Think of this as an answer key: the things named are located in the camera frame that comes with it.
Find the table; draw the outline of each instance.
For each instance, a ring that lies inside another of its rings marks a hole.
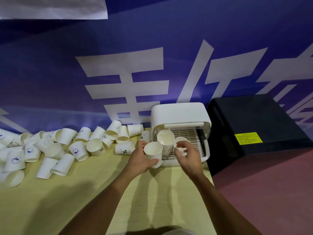
[[[27,163],[17,187],[0,191],[3,235],[55,235],[121,172],[129,156],[114,155],[113,144],[99,157],[75,161],[68,176],[35,178],[40,161]],[[205,175],[212,182],[207,164]],[[216,234],[194,184],[180,167],[150,169],[126,189],[107,234],[124,234],[176,225],[201,234]]]

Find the yellow sticker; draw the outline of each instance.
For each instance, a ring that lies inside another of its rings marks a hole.
[[[240,145],[263,142],[256,132],[235,134]]]

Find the finger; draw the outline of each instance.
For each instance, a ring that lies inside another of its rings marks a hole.
[[[176,147],[178,147],[178,148],[186,148],[187,151],[188,151],[188,150],[191,150],[194,147],[194,145],[192,145],[188,141],[179,141],[179,142],[177,142],[177,146]]]
[[[154,158],[152,160],[149,160],[149,167],[157,165],[158,162],[159,162],[158,158]]]
[[[177,161],[179,162],[179,164],[181,164],[184,160],[186,160],[186,158],[180,153],[180,151],[178,150],[178,148],[174,149],[174,154],[177,158]]]
[[[140,140],[137,142],[136,148],[143,149],[148,143],[144,140]]]

